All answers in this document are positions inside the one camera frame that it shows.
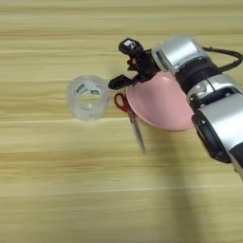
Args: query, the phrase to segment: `robotic arm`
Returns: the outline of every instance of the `robotic arm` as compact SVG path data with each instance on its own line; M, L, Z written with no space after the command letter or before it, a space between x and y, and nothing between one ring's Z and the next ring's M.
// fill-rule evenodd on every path
M148 50L128 38L120 43L119 50L130 57L128 70L138 75L133 79L116 77L109 87L117 90L147 82L161 70L170 71L194 110L192 121L209 155L231 163L243 179L243 89L223 73L240 65L243 56L236 51L201 47L186 36L175 36ZM231 55L237 61L218 67L206 51Z

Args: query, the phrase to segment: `scissors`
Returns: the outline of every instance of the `scissors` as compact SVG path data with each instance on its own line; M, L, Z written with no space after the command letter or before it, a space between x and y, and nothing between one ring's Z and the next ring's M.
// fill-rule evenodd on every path
M118 98L121 98L122 104L119 104ZM130 120L132 128L133 128L134 135L140 146L140 150L142 151L143 154L145 154L145 146L143 143L143 138L140 133L140 128L136 121L136 115L135 115L134 111L132 110L126 96L122 93L117 93L114 97L114 102L120 110L122 110L123 112L128 114L129 120Z

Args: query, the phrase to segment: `red scissor handle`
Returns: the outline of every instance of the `red scissor handle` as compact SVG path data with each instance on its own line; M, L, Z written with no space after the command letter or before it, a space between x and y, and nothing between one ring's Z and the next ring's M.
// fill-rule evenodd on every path
M121 101L122 101L122 104L120 104L118 102L118 98L121 98ZM123 112L127 112L128 111L128 108L129 108L129 103L126 99L126 96L122 93L117 93L114 97L114 102L116 104L116 106L122 110Z

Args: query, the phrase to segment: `pink bowl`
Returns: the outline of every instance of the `pink bowl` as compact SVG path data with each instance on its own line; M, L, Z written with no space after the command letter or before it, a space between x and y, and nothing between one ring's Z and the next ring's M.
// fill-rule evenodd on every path
M126 96L134 112L153 126L183 130L192 125L193 111L169 72L159 72L149 82L129 86Z

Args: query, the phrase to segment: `wooden table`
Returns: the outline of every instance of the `wooden table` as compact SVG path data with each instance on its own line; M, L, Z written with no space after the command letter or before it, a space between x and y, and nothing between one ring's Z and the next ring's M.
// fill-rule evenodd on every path
M139 121L144 156L112 101L83 122L65 95L75 76L123 73L125 37L243 52L242 21L242 0L1 0L0 242L242 243L243 184L193 128ZM229 74L243 84L242 66Z

